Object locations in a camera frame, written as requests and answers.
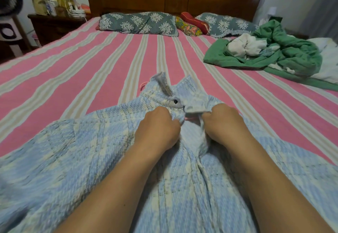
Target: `person's arm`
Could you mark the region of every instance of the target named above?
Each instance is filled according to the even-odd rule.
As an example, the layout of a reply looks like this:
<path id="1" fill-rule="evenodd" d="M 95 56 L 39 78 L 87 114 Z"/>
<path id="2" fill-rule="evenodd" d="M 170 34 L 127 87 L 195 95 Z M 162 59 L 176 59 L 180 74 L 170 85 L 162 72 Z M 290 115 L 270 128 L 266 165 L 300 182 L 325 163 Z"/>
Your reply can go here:
<path id="1" fill-rule="evenodd" d="M 261 232 L 333 232 L 251 135 L 236 109 L 218 104 L 202 118 L 206 133 L 234 159 Z"/>
<path id="2" fill-rule="evenodd" d="M 55 233 L 128 232 L 148 176 L 180 135 L 180 123 L 157 107 L 141 121 L 135 142 Z"/>

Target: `green blanket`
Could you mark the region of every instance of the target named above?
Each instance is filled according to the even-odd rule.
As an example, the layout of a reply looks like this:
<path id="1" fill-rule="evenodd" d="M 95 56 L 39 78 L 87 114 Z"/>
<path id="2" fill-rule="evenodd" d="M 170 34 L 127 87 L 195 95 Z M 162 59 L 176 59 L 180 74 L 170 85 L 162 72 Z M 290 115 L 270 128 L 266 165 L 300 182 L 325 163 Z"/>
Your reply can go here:
<path id="1" fill-rule="evenodd" d="M 338 91 L 338 85 L 309 78 L 309 76 L 319 72 L 322 63 L 319 49 L 314 43 L 288 36 L 281 24 L 275 20 L 260 26 L 252 35 L 258 39 L 266 39 L 268 46 L 276 43 L 280 46 L 280 49 L 268 57 L 251 57 L 245 60 L 231 55 L 227 50 L 228 40 L 218 39 L 205 53 L 203 61 L 225 68 L 263 69 L 298 83 Z M 284 69 L 293 69 L 295 74 L 268 67 L 269 64 L 275 63 L 278 63 Z"/>

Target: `yellow paisley cushion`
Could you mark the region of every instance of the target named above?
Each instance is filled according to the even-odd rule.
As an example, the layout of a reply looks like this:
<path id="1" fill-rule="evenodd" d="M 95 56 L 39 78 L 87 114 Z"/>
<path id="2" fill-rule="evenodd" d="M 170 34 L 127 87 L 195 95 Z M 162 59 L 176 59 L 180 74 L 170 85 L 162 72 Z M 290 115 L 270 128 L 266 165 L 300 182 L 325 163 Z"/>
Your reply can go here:
<path id="1" fill-rule="evenodd" d="M 187 36 L 200 36 L 202 31 L 195 25 L 184 22 L 180 17 L 176 16 L 176 27 L 183 31 Z"/>

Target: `person's hand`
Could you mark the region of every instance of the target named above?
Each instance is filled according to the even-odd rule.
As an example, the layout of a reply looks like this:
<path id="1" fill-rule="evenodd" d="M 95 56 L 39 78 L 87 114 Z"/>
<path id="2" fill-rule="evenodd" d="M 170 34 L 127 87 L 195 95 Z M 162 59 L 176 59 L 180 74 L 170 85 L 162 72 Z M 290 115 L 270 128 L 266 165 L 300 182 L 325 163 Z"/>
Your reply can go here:
<path id="1" fill-rule="evenodd" d="M 134 144 L 162 155 L 175 145 L 180 131 L 179 120 L 172 120 L 167 108 L 156 107 L 153 111 L 147 112 L 140 122 Z"/>
<path id="2" fill-rule="evenodd" d="M 203 113 L 202 119 L 210 138 L 229 151 L 242 145 L 244 140 L 253 138 L 238 111 L 224 103 L 214 106 L 211 112 Z"/>

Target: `person's left hand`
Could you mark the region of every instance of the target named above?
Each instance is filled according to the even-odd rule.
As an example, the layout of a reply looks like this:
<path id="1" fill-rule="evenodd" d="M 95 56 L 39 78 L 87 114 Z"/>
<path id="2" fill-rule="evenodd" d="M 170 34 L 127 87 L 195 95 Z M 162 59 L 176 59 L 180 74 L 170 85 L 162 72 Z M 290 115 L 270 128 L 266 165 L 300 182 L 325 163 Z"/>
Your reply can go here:
<path id="1" fill-rule="evenodd" d="M 156 107 L 147 112 L 135 133 L 135 145 L 162 155 L 172 148 L 179 139 L 181 125 L 179 120 L 171 119 L 167 108 Z"/>

